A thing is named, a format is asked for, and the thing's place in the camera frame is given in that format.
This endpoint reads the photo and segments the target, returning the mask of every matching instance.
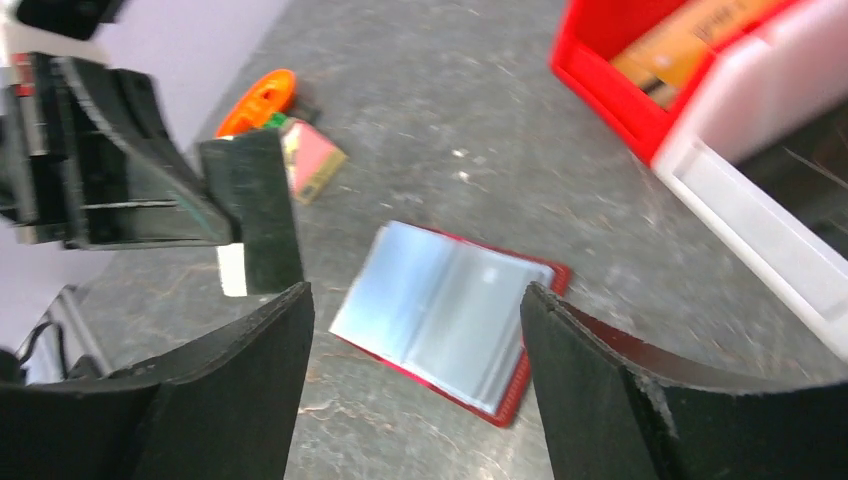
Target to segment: book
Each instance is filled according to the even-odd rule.
[[[506,427],[530,379],[524,290],[539,282],[562,294],[569,277],[565,265],[389,222],[330,332]]]

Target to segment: red box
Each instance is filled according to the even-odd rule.
[[[786,0],[716,45],[668,111],[613,68],[609,60],[686,0],[571,0],[554,44],[551,69],[650,166],[654,153],[720,52],[798,1],[803,0]]]

